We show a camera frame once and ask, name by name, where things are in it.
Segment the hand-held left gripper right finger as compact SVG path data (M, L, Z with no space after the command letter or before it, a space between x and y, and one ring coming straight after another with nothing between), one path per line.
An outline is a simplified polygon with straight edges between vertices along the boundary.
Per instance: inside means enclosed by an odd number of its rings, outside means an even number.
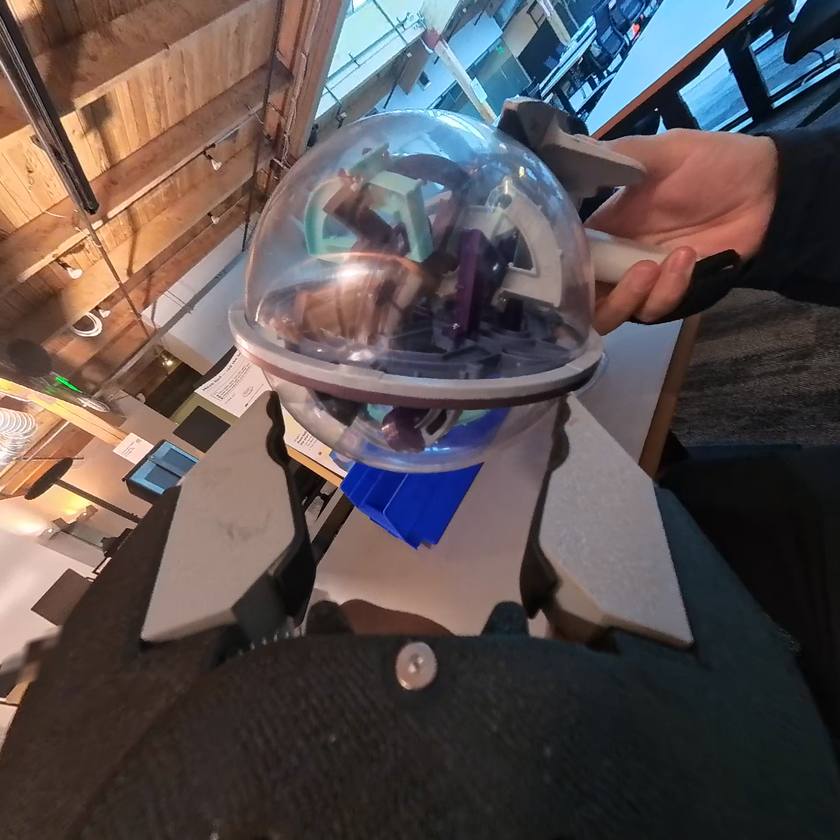
M591 642L694 643L654 483L579 401L560 401L519 573L529 619Z

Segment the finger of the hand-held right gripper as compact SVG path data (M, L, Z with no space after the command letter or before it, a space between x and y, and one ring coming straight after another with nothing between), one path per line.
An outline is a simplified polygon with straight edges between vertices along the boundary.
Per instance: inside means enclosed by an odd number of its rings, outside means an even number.
M533 152L571 198L633 186L647 177L643 164L585 133L574 133L571 115L531 98L505 100L499 131Z

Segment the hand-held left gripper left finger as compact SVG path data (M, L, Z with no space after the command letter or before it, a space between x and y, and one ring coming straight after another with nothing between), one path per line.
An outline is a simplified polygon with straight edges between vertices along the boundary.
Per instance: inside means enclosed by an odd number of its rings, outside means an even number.
M250 644L301 634L317 562L285 431L264 393L178 485L145 643L224 627Z

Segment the clear plastic maze ball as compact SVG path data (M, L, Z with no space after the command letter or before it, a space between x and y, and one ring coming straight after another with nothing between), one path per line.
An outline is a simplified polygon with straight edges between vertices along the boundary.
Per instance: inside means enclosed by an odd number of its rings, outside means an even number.
M237 350L318 441L366 466L475 466L598 371L581 199L508 132L363 119L269 200L231 307Z

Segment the person's right forearm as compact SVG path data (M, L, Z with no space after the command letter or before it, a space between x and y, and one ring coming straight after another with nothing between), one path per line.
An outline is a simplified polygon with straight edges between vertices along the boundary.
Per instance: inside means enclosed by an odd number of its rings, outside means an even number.
M778 157L769 225L740 288L839 307L839 128L770 133Z

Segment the person's right hand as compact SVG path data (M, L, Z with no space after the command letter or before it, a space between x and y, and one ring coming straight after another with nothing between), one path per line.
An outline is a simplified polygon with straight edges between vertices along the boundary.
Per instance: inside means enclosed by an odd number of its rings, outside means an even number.
M765 137L673 129L608 145L641 163L647 176L615 192L585 225L660 247L667 256L660 265L635 264L614 287L598 287L592 322L601 335L677 309L698 259L730 249L754 257L778 182L778 155Z

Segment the blue-framed tablet screen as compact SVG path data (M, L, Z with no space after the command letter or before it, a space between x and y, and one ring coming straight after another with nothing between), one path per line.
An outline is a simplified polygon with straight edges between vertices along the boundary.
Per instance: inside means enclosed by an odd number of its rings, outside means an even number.
M153 503L176 487L197 463L198 458L163 440L123 478L123 483L132 496Z

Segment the yellow bordered printed sheet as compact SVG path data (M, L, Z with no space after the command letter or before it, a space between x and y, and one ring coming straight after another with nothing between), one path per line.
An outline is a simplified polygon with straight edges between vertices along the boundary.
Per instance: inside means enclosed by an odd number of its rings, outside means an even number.
M312 436L284 407L281 413L289 456L329 483L340 486L353 462Z

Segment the white instruction sheet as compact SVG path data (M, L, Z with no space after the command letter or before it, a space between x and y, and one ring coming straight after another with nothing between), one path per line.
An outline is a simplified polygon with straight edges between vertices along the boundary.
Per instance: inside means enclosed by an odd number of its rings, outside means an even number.
M239 419L270 391L264 372L239 350L234 350L221 369L210 375L194 393L225 415Z

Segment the person's dark trouser leg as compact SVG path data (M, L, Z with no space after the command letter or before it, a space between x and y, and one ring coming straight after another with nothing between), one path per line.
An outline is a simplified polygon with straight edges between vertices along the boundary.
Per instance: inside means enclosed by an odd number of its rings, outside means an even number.
M684 461L659 481L812 662L838 666L838 445Z

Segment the blue plastic bin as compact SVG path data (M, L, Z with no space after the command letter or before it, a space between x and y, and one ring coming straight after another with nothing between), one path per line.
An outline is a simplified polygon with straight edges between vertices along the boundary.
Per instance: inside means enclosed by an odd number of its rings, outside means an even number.
M340 488L374 524L416 550L439 542L480 469L417 474L356 464Z

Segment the black office chair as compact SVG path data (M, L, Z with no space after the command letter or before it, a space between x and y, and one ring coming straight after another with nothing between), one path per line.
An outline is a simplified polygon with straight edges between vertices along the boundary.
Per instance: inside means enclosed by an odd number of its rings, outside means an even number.
M839 38L839 1L806 1L794 16L783 58L788 65Z

